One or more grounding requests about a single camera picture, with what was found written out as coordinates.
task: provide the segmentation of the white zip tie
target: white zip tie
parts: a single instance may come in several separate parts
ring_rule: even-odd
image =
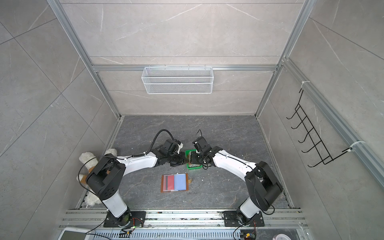
[[[302,82],[301,82],[301,86],[300,86],[300,88],[303,88],[303,84],[304,84],[304,83],[309,83],[309,82],[310,82],[310,81],[302,81]]]
[[[352,151],[352,147],[353,147],[355,144],[359,143],[359,142],[366,143],[366,142],[364,142],[364,141],[357,141],[357,142],[354,142],[354,143],[352,143],[352,144],[349,146],[349,149],[347,150],[347,152],[351,152],[351,151]]]

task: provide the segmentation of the stuffed animal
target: stuffed animal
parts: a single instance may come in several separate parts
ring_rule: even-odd
[[[104,155],[106,154],[112,154],[113,156],[117,156],[118,155],[118,152],[116,149],[113,149],[113,148],[110,148],[108,149],[107,151],[105,151]],[[93,155],[93,153],[91,152],[84,152],[80,155],[79,157],[79,160],[80,162],[82,162],[83,164],[85,164],[88,160],[94,158],[95,155]],[[97,159],[92,159],[90,160],[89,162],[87,162],[85,164],[85,167],[88,169],[88,173],[90,173],[92,171],[92,169],[97,165],[98,161]],[[87,175],[84,175],[84,174],[79,174],[76,179],[81,182],[83,185],[86,185],[87,183],[85,182],[85,179],[86,179]],[[101,204],[101,200],[96,196],[94,195],[93,193],[91,192],[88,192],[87,193],[87,196],[84,198],[84,202],[87,206],[94,206],[95,204]]]

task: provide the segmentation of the white wire mesh basket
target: white wire mesh basket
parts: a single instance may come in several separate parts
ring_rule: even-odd
[[[141,76],[148,94],[212,93],[211,67],[146,67]]]

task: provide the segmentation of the green plastic basket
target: green plastic basket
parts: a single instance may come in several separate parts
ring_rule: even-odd
[[[195,151],[196,152],[196,149],[190,149],[190,150],[186,150],[185,151],[185,157],[188,159],[188,154],[192,151]],[[188,169],[199,169],[199,168],[202,168],[203,165],[200,165],[200,166],[197,166],[197,167],[189,167],[189,163],[187,163],[187,168]]]

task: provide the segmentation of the vertical metal post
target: vertical metal post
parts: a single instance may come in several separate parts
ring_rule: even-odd
[[[304,2],[303,7],[300,11],[299,17],[297,18],[295,26],[293,27],[292,33],[291,33],[290,37],[288,38],[288,42],[284,47],[282,55],[280,56],[279,62],[277,64],[278,65],[277,71],[273,73],[271,80],[269,81],[268,86],[267,86],[266,90],[264,91],[264,95],[263,95],[263,97],[259,103],[259,106],[257,107],[257,110],[255,112],[255,116],[257,118],[260,117],[260,114],[263,111],[264,106],[265,106],[269,96],[271,95],[272,89],[277,82],[277,79],[278,79],[280,72],[282,70],[282,60],[284,58],[288,58],[289,55],[291,54],[292,49],[293,49],[297,39],[299,38],[300,33],[303,30],[304,25],[307,22],[307,19],[308,19],[309,15],[311,14],[311,11],[312,11],[314,5],[316,4],[316,1],[317,0],[306,0]]]
[[[69,21],[67,15],[65,14],[61,3],[58,0],[47,0],[47,2],[51,6],[52,11],[55,13],[65,33],[67,34],[68,38],[71,40],[74,48],[79,54],[81,60],[84,62],[85,67],[88,69],[89,73],[91,74],[93,80],[95,81],[96,85],[98,86],[101,93],[103,94],[105,100],[107,101],[115,117],[119,119],[121,117],[121,114],[118,108],[116,107],[116,104],[112,100],[112,97],[109,94],[108,89],[104,86],[104,83],[101,80],[100,76],[93,70],[91,59],[89,58],[89,55],[85,51],[84,46],[81,44],[79,37],[74,31],[73,26]]]

